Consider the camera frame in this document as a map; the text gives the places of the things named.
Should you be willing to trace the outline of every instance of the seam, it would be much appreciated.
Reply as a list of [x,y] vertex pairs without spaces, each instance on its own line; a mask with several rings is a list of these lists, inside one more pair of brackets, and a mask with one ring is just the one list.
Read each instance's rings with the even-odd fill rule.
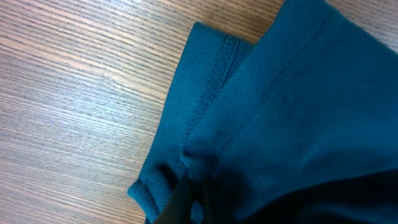
[[228,71],[231,65],[232,59],[235,58],[235,53],[237,50],[237,39],[235,37],[231,37],[226,35],[221,50],[216,58],[215,65],[211,71],[211,76],[207,80],[206,85],[207,89],[203,92],[201,97],[198,100],[198,107],[195,110],[195,114],[188,126],[187,132],[185,133],[184,139],[179,147],[178,156],[176,160],[173,162],[172,166],[175,168],[177,176],[180,177],[187,169],[186,164],[181,161],[181,153],[185,147],[187,139],[190,133],[197,126],[199,120],[203,117],[206,109],[220,92],[221,87],[223,86],[224,81],[227,79]]

